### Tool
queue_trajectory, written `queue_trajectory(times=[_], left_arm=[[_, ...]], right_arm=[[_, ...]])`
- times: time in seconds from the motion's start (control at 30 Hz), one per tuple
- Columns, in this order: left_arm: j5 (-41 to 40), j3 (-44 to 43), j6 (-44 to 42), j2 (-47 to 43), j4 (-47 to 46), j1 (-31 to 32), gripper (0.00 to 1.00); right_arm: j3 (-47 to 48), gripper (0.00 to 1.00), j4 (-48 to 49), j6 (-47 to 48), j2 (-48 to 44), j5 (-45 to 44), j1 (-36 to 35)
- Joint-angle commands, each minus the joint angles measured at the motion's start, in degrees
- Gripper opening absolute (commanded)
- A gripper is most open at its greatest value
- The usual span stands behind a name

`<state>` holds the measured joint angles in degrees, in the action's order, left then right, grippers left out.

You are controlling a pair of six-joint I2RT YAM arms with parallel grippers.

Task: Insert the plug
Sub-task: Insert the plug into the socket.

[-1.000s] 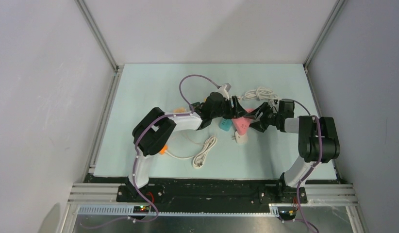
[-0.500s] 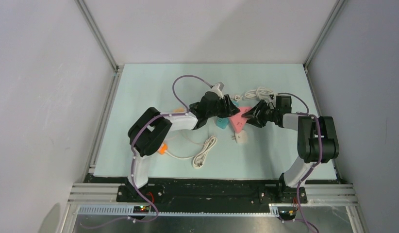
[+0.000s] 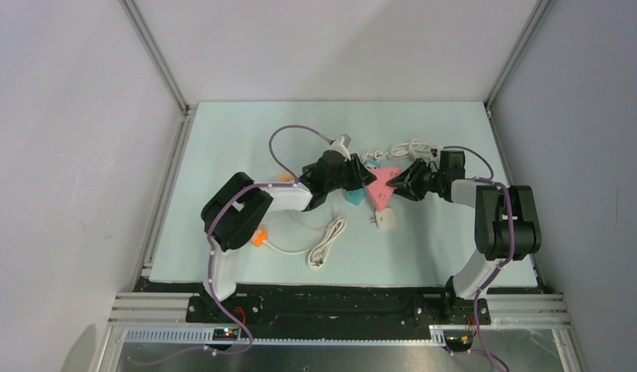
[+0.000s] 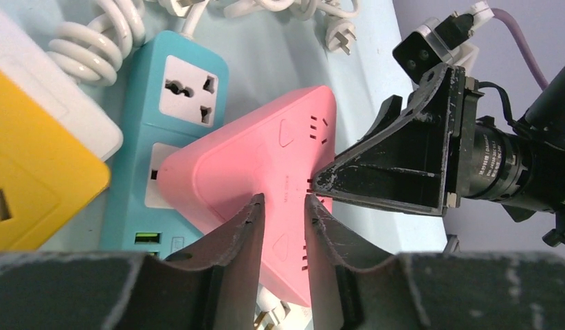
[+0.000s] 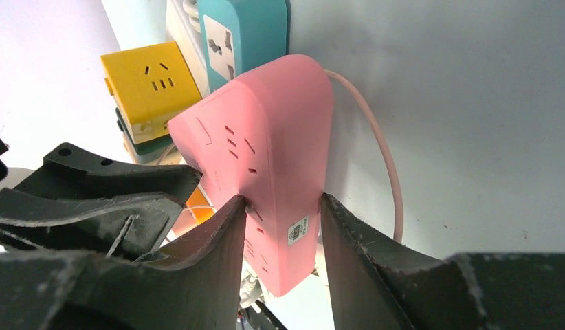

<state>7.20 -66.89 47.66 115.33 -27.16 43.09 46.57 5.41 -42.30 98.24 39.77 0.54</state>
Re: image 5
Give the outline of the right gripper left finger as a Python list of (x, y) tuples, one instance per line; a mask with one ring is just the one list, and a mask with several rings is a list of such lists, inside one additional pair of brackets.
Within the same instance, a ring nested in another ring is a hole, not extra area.
[(137, 261), (82, 250), (0, 254), (0, 329), (234, 329), (246, 201)]

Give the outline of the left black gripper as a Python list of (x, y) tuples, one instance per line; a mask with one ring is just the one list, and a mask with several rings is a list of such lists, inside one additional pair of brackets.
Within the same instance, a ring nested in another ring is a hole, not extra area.
[[(0, 157), (8, 150), (0, 138)], [(0, 159), (0, 182), (7, 176)], [(16, 190), (0, 190), (0, 244), (134, 261), (160, 247), (201, 177), (188, 165), (129, 164), (62, 143)]]

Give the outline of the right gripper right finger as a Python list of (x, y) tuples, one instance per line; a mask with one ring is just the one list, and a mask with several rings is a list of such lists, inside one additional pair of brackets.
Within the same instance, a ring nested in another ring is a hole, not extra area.
[(463, 252), (439, 260), (322, 196), (337, 329), (565, 329), (565, 253)]

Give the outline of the orange power strip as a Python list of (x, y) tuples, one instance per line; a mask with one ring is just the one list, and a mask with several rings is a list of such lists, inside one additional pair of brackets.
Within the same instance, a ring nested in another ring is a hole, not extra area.
[(216, 209), (208, 201), (200, 187), (195, 188), (194, 192), (188, 198), (185, 208), (177, 218), (172, 227), (172, 234), (169, 236), (171, 239), (180, 237), (187, 233), (197, 225), (208, 220)]

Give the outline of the yellow cube plug adapter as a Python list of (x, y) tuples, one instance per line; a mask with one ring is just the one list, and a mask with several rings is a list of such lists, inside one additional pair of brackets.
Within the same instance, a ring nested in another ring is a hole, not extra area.
[(168, 135), (168, 121), (202, 99), (174, 41), (104, 54), (100, 60), (134, 144)]

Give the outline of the pink triangular power strip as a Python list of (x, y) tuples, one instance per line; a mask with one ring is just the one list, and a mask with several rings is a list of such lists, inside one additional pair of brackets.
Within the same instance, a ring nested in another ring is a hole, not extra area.
[(291, 54), (237, 76), (168, 123), (214, 207), (246, 199), (244, 255), (276, 297), (314, 269), (333, 108), (322, 66)]

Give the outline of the white multicolour power strip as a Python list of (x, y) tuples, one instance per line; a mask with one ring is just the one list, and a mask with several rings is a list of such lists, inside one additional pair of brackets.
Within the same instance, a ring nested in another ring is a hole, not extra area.
[(174, 40), (203, 97), (210, 93), (197, 1), (167, 0), (166, 38)]

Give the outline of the beige cube plug adapter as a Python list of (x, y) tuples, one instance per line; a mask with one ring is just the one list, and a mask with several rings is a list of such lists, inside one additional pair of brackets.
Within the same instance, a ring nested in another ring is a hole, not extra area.
[(169, 135), (141, 144), (132, 143), (130, 137), (123, 135), (123, 145), (135, 164), (156, 165), (164, 151), (172, 144)]

